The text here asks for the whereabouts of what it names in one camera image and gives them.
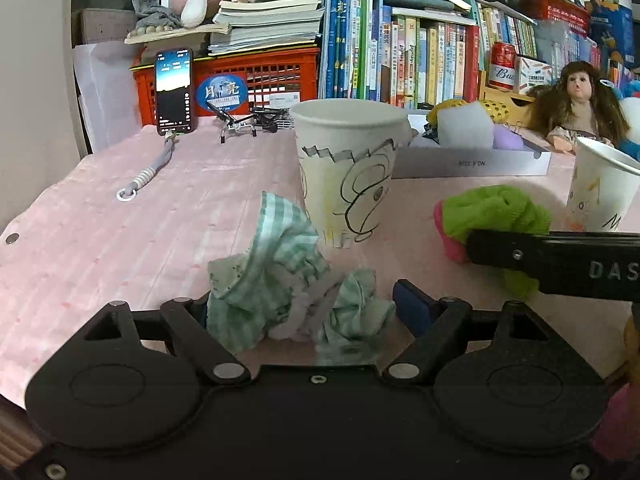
red can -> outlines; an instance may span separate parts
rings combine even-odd
[[[489,66],[488,86],[500,90],[513,90],[516,48],[509,43],[494,43],[491,49],[491,65]]]

blue gripper pad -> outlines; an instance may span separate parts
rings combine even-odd
[[[415,338],[427,332],[443,311],[439,301],[408,280],[398,280],[394,284],[393,300],[398,318]]]

purple sponge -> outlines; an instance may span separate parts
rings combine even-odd
[[[494,150],[524,150],[522,137],[514,134],[504,124],[494,124]]]

red plastic crate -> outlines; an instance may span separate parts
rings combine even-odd
[[[520,0],[520,11],[535,20],[567,22],[577,33],[589,34],[589,13],[566,0]]]
[[[216,74],[235,74],[246,81],[249,103],[269,105],[271,94],[300,92],[300,100],[315,99],[318,92],[316,61],[320,50],[316,47],[241,54],[193,62],[194,88]],[[152,66],[133,70],[138,87],[138,103],[142,124],[156,124],[156,91]],[[213,113],[196,104],[200,116]],[[233,114],[249,113],[249,104],[241,104]]]

white paper cup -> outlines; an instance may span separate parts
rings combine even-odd
[[[579,137],[565,228],[617,231],[639,185],[640,163],[612,146]]]
[[[320,99],[289,111],[296,129],[305,209],[321,240],[346,247],[380,222],[396,147],[411,139],[402,108],[356,99]]]

